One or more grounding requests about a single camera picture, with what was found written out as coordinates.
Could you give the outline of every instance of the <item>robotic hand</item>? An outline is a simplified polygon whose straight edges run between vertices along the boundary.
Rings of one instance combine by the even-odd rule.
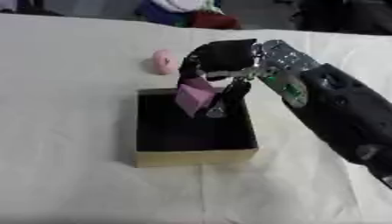
[[[233,77],[201,113],[214,118],[229,113],[250,90],[250,82],[259,79],[334,151],[365,165],[392,188],[392,105],[336,67],[321,65],[282,40],[259,44],[244,39],[202,45],[179,71],[178,84],[203,74],[207,81]]]

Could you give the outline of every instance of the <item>open box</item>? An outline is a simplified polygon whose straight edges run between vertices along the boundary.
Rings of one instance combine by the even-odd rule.
[[[198,165],[247,160],[257,151],[245,102],[223,118],[189,117],[176,89],[138,93],[136,166]]]

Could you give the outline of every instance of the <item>white fabric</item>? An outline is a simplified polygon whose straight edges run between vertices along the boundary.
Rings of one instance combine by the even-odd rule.
[[[176,85],[144,70],[157,49],[180,59],[212,40],[284,39],[392,100],[390,37],[16,15],[0,15],[0,30],[2,223],[392,221],[392,191],[258,81],[246,97],[262,146],[251,161],[137,169],[118,157],[135,147],[137,89]]]
[[[205,0],[152,0],[152,2],[170,12],[188,12],[201,9]]]
[[[15,11],[18,6],[18,0],[0,0],[0,10],[12,10]]]

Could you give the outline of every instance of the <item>black robotic finger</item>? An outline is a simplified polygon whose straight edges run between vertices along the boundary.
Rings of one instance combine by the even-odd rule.
[[[211,42],[196,49],[200,69],[206,73],[238,71],[254,64],[252,45],[256,39]]]

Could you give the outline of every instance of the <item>blue object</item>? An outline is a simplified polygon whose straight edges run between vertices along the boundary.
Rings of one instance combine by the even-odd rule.
[[[152,23],[176,26],[185,26],[189,15],[189,13],[169,12],[151,0],[143,0],[135,10],[135,13]]]

